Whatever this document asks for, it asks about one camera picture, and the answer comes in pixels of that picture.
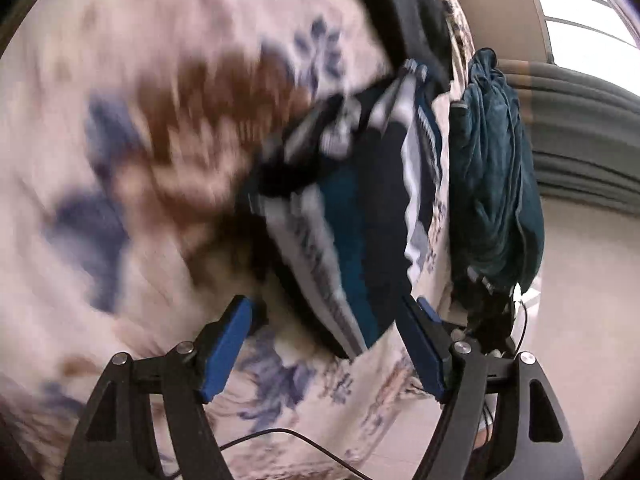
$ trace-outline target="blue stripe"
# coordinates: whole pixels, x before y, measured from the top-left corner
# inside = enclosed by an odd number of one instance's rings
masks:
[[[344,166],[319,182],[324,198],[324,217],[334,234],[342,288],[364,342],[370,348],[380,337],[380,328],[369,304],[364,282],[363,221],[358,209],[356,186],[356,174],[350,166]]]

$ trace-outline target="teal garment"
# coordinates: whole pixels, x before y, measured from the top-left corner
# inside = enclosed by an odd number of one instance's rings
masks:
[[[544,219],[518,96],[496,63],[492,49],[476,52],[449,113],[452,270],[524,292],[540,268]]]

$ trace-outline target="clothing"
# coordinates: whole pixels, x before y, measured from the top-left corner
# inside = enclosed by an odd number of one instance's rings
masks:
[[[469,66],[450,121],[450,242],[454,280],[472,273],[491,287],[526,291],[544,247],[544,220],[516,92],[490,48]]]
[[[268,150],[243,191],[282,257],[281,282],[338,355],[370,348],[420,276],[442,177],[437,87],[409,61],[395,79],[332,96]]]
[[[394,68],[405,59],[426,63],[438,93],[453,79],[451,39],[442,0],[363,0]]]

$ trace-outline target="black and white striped fabric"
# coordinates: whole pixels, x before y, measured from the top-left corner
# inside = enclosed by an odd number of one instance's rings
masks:
[[[420,276],[442,178],[437,88],[408,60],[396,78],[328,98],[266,150],[248,187],[282,283],[339,356],[370,348]]]

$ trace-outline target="wire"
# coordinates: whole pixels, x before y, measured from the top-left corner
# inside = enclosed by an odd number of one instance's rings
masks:
[[[529,313],[527,312],[527,307],[524,305],[522,301],[520,302],[520,304],[522,306],[522,309],[524,310],[524,327],[522,329],[522,335],[520,336],[520,342],[518,343],[518,346],[516,346],[516,351],[515,351],[516,356],[518,355],[518,352],[520,351],[520,347],[522,346],[522,342],[524,341],[524,335],[527,333],[527,323],[529,322]]]
[[[301,435],[301,434],[299,434],[299,433],[297,433],[297,432],[295,432],[293,430],[287,430],[286,428],[271,428],[270,430],[257,431],[256,433],[252,433],[251,435],[243,436],[241,438],[236,438],[235,440],[232,440],[231,442],[227,442],[224,446],[220,446],[220,451],[224,451],[225,449],[229,449],[230,447],[236,446],[237,444],[242,444],[243,442],[246,442],[247,440],[251,440],[252,438],[256,438],[258,436],[263,436],[263,435],[270,434],[270,433],[287,433],[287,434],[290,434],[292,436],[295,436],[295,437],[299,438],[300,440],[304,440],[307,444],[309,444],[310,446],[315,447],[318,451],[323,452],[329,458],[331,458],[332,460],[334,460],[335,462],[340,464],[343,468],[348,469],[350,472],[352,472],[358,478],[362,478],[362,480],[372,480],[371,478],[366,476],[364,473],[361,473],[356,468],[354,468],[351,465],[347,464],[344,460],[342,460],[342,459],[338,458],[337,456],[335,456],[332,452],[327,451],[324,447],[320,446],[319,444],[316,444],[313,440],[311,440],[311,439],[307,438],[306,436]]]

